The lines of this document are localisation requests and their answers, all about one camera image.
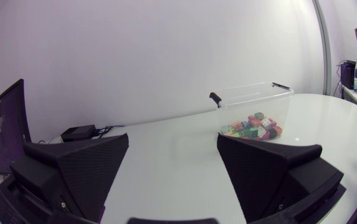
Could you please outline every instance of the black handle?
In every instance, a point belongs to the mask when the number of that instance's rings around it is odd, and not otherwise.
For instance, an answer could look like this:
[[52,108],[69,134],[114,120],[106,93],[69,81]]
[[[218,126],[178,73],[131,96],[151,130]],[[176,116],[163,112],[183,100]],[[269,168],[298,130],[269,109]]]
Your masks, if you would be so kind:
[[284,88],[284,89],[290,89],[289,87],[287,87],[287,86],[284,86],[284,85],[281,85],[281,84],[278,84],[278,83],[272,83],[273,84],[273,86],[279,86],[280,88]]
[[221,101],[221,98],[219,96],[217,96],[217,94],[211,92],[210,95],[209,95],[210,98],[212,98],[214,100],[214,102],[217,103],[217,107],[220,108],[220,101]]

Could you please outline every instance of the desk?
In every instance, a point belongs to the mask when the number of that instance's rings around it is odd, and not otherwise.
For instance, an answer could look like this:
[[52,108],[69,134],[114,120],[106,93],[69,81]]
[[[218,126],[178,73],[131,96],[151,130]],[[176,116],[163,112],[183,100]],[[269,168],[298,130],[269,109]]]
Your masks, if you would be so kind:
[[[217,150],[215,111],[113,129],[130,146],[105,202],[102,223],[130,217],[185,220],[215,217],[245,223]],[[323,95],[295,95],[280,144],[321,144],[321,157],[345,175],[347,191],[322,220],[346,223],[357,208],[357,106]]]
[[354,90],[350,90],[349,88],[343,87],[343,98],[347,101],[357,104],[357,93]]

